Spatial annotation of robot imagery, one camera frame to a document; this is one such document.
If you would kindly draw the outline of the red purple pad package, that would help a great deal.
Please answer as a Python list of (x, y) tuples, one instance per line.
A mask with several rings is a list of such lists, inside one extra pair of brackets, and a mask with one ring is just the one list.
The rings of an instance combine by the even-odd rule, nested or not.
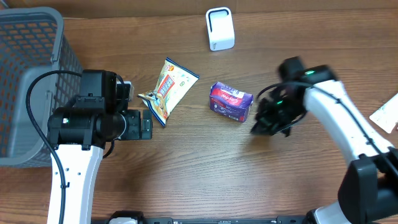
[(221, 82), (211, 86), (209, 93), (210, 110), (244, 123), (249, 115), (254, 97)]

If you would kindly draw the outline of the yellow snack chip bag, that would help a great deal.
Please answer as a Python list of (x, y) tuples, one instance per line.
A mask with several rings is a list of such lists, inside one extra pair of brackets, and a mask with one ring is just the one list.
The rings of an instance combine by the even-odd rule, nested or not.
[(154, 90), (138, 94), (138, 97), (165, 126), (171, 112), (199, 78), (199, 75), (167, 57)]

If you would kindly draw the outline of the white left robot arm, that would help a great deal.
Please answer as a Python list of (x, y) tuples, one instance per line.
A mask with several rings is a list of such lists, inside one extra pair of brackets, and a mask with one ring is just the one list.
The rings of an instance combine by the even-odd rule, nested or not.
[(52, 189), (48, 223), (90, 223), (96, 176), (107, 142), (150, 140), (150, 111), (94, 108), (102, 98), (74, 96), (49, 118)]

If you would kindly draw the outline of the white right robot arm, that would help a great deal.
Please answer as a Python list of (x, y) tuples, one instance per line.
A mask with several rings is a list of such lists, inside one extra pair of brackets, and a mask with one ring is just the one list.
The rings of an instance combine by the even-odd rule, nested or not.
[(261, 90), (251, 133), (289, 136), (312, 113), (339, 147), (348, 168), (337, 200), (301, 223), (377, 223), (397, 215), (397, 148), (364, 118), (327, 65), (305, 68), (299, 57), (278, 67), (281, 81)]

